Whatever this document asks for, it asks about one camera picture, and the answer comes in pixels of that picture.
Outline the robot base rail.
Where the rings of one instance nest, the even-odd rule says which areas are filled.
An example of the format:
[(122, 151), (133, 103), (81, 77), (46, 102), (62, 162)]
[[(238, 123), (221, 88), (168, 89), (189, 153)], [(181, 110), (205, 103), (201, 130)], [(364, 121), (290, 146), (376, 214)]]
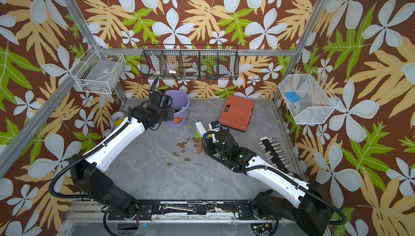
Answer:
[(256, 221), (263, 223), (266, 220), (274, 220), (275, 215), (265, 215), (254, 207), (252, 200), (235, 201), (139, 201), (136, 204), (135, 216), (127, 216), (114, 207), (106, 207), (93, 201), (76, 201), (69, 209), (70, 215), (86, 217), (88, 214), (93, 219), (98, 219), (109, 210), (108, 220), (127, 221), (135, 219), (138, 222), (167, 222), (174, 220), (195, 221), (221, 221), (233, 222), (240, 220)]

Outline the white brush blue handle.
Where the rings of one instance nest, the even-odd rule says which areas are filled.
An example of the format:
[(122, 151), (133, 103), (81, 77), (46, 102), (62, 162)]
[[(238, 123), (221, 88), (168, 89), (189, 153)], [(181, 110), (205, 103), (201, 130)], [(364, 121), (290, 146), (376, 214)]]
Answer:
[(204, 134), (206, 133), (206, 129), (205, 129), (204, 125), (201, 122), (197, 122), (197, 123), (195, 123), (195, 125), (196, 125), (195, 137), (196, 137), (196, 139), (202, 140)]

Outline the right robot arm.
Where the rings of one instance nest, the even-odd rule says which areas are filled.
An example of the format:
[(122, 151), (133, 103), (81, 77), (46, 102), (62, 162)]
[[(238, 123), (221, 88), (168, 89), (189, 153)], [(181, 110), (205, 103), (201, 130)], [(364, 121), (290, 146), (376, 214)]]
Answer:
[(253, 177), (280, 194), (259, 193), (252, 201), (257, 217), (276, 216), (295, 222), (308, 236), (322, 236), (330, 225), (345, 225), (346, 215), (329, 200), (322, 185), (309, 184), (268, 164), (254, 151), (240, 147), (228, 129), (207, 131), (204, 152), (235, 173)]

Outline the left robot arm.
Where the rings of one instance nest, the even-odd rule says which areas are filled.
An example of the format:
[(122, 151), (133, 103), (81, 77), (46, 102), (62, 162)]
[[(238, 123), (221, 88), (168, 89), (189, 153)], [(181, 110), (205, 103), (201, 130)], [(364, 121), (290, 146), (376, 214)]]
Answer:
[(136, 199), (116, 186), (105, 172), (136, 137), (148, 129), (154, 130), (162, 122), (173, 120), (172, 103), (172, 97), (165, 91), (151, 91), (148, 100), (128, 108), (127, 116), (106, 139), (81, 157), (73, 158), (67, 167), (58, 172), (49, 185), (49, 193), (55, 198), (74, 198), (55, 189), (58, 179), (69, 172), (73, 183), (84, 192), (82, 198), (110, 206), (127, 219), (134, 217)]

